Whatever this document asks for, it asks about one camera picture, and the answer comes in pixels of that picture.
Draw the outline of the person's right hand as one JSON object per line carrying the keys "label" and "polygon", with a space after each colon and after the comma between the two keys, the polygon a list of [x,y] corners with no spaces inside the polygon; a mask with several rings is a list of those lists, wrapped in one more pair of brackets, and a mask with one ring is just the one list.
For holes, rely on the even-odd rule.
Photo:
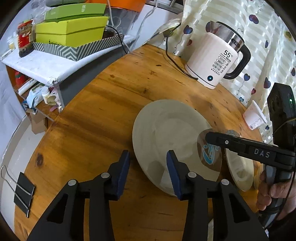
{"label": "person's right hand", "polygon": [[[259,210],[263,211],[267,206],[271,204],[272,198],[286,198],[291,180],[285,183],[276,183],[272,186],[268,186],[265,182],[265,172],[263,171],[260,175],[260,184],[258,187],[257,202],[256,206]],[[284,208],[279,214],[277,220],[285,218],[289,213],[295,210],[295,180],[292,185],[292,189],[287,198]]]}

